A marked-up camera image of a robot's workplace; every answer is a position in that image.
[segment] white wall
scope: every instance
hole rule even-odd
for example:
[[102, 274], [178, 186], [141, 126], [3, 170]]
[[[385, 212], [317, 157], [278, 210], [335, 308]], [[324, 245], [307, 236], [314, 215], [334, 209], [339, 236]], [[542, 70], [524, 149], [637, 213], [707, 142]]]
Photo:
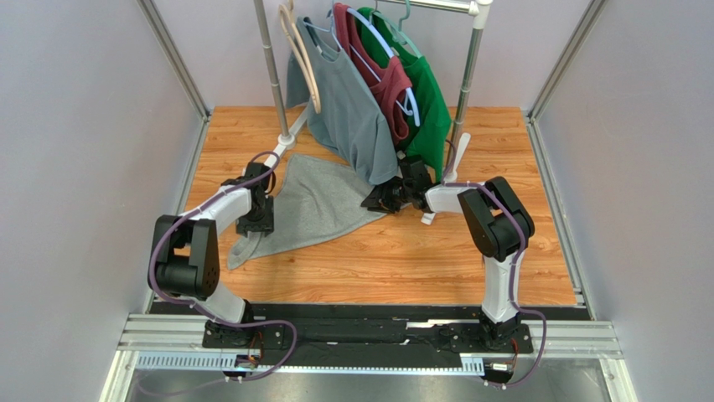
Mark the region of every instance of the white wall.
[[713, 19], [707, 0], [610, 1], [540, 124], [642, 401], [714, 400]]
[[95, 401], [199, 118], [134, 0], [0, 20], [0, 399]]
[[[273, 105], [253, 2], [155, 0], [201, 94], [210, 106]], [[289, 48], [277, 5], [265, 0], [281, 82]], [[345, 2], [374, 7], [369, 0]], [[471, 106], [530, 108], [589, 0], [496, 0], [484, 32]], [[296, 0], [298, 15], [329, 26], [328, 0]], [[380, 4], [393, 20], [403, 6]], [[464, 14], [412, 8], [404, 31], [427, 56], [450, 106], [458, 101], [473, 20]]]

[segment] wooden hanger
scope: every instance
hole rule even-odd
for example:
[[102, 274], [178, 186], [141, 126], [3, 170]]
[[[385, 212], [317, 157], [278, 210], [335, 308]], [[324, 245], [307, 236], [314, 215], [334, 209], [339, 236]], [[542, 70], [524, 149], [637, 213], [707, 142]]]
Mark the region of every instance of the wooden hanger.
[[308, 90], [310, 91], [310, 98], [313, 100], [313, 105], [315, 107], [315, 113], [320, 113], [320, 93], [318, 92], [318, 83], [315, 80], [315, 74], [313, 73], [313, 66], [310, 64], [310, 58], [308, 57], [308, 51], [305, 49], [305, 43], [303, 42], [303, 37], [300, 36], [298, 31], [298, 26], [295, 24], [295, 15], [292, 13], [293, 1], [288, 0], [287, 7], [285, 4], [280, 4], [277, 6], [277, 14], [280, 18], [280, 25], [282, 26], [282, 31], [285, 33], [290, 47], [292, 48], [292, 53], [295, 54], [295, 59], [300, 65], [300, 70], [303, 71], [303, 76], [305, 77], [305, 82], [308, 84]]

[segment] wooden floor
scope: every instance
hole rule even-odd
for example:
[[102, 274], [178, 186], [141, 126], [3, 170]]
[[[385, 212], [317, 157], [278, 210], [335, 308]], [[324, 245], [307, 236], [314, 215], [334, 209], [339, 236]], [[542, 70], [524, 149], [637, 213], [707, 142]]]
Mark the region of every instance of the wooden floor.
[[[288, 112], [292, 123], [300, 110]], [[472, 108], [464, 131], [472, 134], [458, 168], [459, 181], [504, 176], [535, 221], [525, 253], [519, 300], [523, 304], [575, 304], [551, 212], [521, 112]], [[216, 108], [189, 195], [193, 208], [227, 178], [241, 175], [258, 152], [272, 150], [279, 133], [274, 108]], [[341, 161], [303, 129], [292, 152]], [[281, 162], [277, 176], [285, 174]], [[228, 271], [238, 235], [220, 237], [221, 280], [252, 302], [479, 304], [484, 296], [481, 255], [463, 216], [438, 214], [431, 226], [409, 207], [321, 245], [251, 260]]]

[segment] gray shirt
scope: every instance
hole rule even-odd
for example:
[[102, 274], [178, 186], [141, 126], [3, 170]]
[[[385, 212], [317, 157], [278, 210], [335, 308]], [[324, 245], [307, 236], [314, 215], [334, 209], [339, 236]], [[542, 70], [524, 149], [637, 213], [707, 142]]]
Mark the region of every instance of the gray shirt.
[[[372, 185], [397, 173], [397, 160], [387, 120], [370, 88], [349, 56], [327, 45], [314, 29], [298, 18], [297, 30], [308, 51], [318, 84], [320, 114], [308, 104], [308, 128], [313, 137], [349, 162], [357, 175]], [[287, 64], [287, 107], [310, 98], [303, 72], [291, 54]]]

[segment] gray cloth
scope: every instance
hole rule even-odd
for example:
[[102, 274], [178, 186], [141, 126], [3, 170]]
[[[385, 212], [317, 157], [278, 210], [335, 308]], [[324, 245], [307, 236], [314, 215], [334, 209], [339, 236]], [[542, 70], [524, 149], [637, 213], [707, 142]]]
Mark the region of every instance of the gray cloth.
[[[308, 104], [308, 128], [313, 137], [341, 156], [372, 185], [382, 184], [397, 173], [394, 144], [387, 120], [345, 52], [329, 47], [314, 29], [298, 18], [297, 30], [303, 38], [313, 66], [320, 94], [320, 114]], [[287, 64], [287, 107], [308, 101], [310, 93], [294, 55]]]
[[275, 231], [240, 238], [230, 249], [228, 268], [337, 239], [384, 217], [360, 207], [370, 191], [349, 167], [294, 153], [275, 197]]

